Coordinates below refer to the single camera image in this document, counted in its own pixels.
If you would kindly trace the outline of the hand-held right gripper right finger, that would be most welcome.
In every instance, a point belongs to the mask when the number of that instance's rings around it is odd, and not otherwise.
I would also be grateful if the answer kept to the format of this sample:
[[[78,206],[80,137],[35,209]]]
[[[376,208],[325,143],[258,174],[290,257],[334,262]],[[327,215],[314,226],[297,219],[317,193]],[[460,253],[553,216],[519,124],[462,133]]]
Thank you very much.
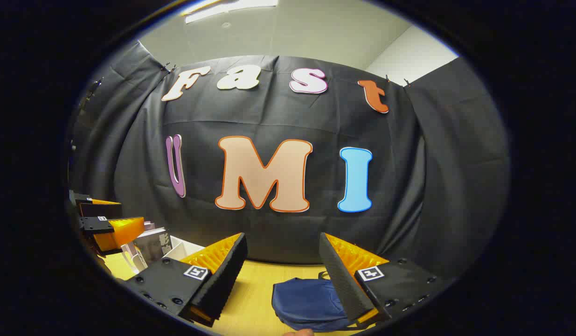
[[[319,255],[348,319],[358,327],[393,324],[426,306],[445,279],[407,258],[387,260],[322,232]]]

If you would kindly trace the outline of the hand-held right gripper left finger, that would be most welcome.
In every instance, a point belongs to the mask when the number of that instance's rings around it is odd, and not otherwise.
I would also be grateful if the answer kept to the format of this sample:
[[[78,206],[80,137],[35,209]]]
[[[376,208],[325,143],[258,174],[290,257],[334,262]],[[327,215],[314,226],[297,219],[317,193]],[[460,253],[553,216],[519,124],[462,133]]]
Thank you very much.
[[[163,257],[126,280],[125,287],[172,315],[211,327],[247,255],[246,235],[239,232],[179,261]]]

